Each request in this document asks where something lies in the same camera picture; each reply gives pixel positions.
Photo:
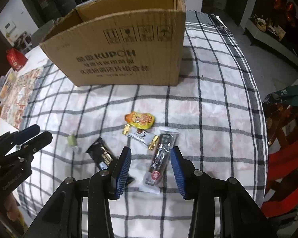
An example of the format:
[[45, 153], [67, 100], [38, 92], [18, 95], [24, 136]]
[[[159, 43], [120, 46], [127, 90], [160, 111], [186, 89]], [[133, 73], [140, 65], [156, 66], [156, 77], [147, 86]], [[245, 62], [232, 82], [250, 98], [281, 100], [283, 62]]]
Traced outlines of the person left hand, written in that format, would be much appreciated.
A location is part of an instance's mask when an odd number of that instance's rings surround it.
[[6, 197], [4, 202], [4, 207], [5, 207], [4, 211], [0, 209], [0, 215], [4, 215], [5, 217], [8, 217], [13, 222], [17, 221], [17, 219], [20, 216], [20, 211], [18, 209], [16, 200], [12, 193], [10, 193]]

